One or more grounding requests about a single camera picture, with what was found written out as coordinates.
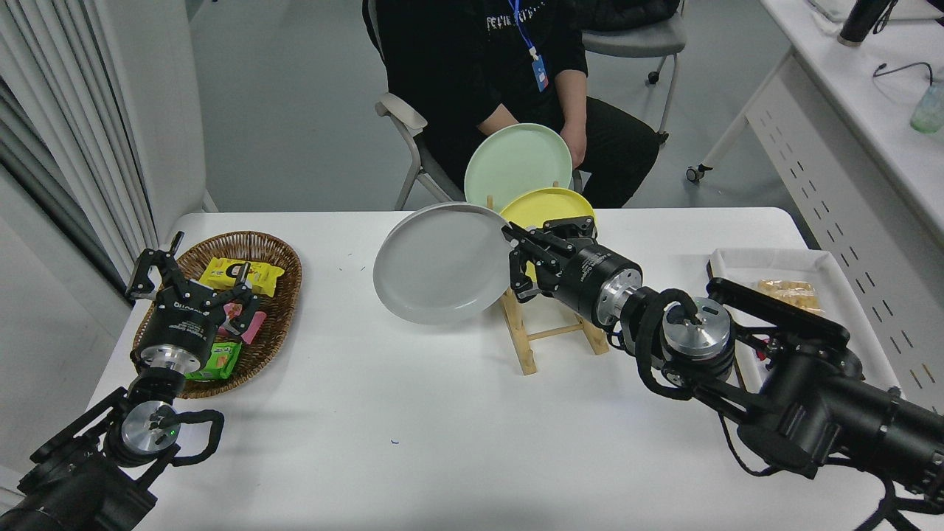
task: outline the gray plate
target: gray plate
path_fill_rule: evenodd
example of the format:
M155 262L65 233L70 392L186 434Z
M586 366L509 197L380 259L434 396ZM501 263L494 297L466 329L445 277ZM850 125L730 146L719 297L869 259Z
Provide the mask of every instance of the gray plate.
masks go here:
M439 203L394 227L374 262L374 289L396 316L419 324L472 317L509 286L505 220L469 203Z

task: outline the blue lanyard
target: blue lanyard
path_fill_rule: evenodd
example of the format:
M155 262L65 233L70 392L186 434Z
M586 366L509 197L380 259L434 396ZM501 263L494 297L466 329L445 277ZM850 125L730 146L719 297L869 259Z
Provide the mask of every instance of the blue lanyard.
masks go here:
M528 46L528 52L531 54L531 58L538 60L537 48L534 47L534 43L531 41L531 38L528 36L528 30L521 24L521 0L508 0L508 5L512 7L514 11L514 25L518 26L518 32L521 33L521 38L525 40L525 44Z

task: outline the green snack package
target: green snack package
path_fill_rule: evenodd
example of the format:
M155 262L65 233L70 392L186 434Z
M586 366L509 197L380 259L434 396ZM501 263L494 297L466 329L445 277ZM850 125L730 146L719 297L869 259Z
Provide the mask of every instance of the green snack package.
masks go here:
M207 366L187 374L188 380L226 380L236 367L243 343L213 343Z

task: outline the person's hand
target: person's hand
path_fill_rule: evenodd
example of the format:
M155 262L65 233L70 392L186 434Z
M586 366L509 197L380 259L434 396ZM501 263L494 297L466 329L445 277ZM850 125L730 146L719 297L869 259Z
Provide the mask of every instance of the person's hand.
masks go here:
M583 157L587 152L586 126L584 124L565 123L564 128L561 129L561 138L564 139L567 149L570 150L570 160L573 162L573 168L571 169L577 169L583 164Z

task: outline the gray chair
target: gray chair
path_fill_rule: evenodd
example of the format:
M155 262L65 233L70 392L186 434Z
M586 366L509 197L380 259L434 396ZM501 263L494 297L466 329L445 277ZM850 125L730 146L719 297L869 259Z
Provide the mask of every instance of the gray chair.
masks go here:
M659 74L666 60L672 58L672 80L668 85L668 97L666 98L666 107L662 112L662 122L659 124L659 143L663 144L668 138L666 132L666 120L668 119L668 109L672 104L672 96L675 94L675 84L679 79L679 53L685 49L687 36L682 22L682 14L685 10L684 3L682 8L672 15L672 18L660 23L649 26L642 26L636 29L625 31L583 31L583 46L588 52L597 54L622 57L622 58L657 58L659 68L649 72L646 84L651 86L659 82Z
M380 58L383 59L383 45L377 31L377 0L366 0L364 7L366 11L364 20L368 24L367 29L374 38L380 52ZM399 197L396 198L394 209L403 210L407 197L410 196L413 185L417 181L423 184L437 201L465 201L463 191L449 179L446 171L436 162L436 159L426 147L426 142L423 140L423 129L427 125L426 118L410 104L391 93L381 94L378 102L374 105L374 110L377 111L378 116L388 116L390 118L397 132L406 142L413 158L410 162L410 169L407 170L407 177L403 181L403 187L400 189Z

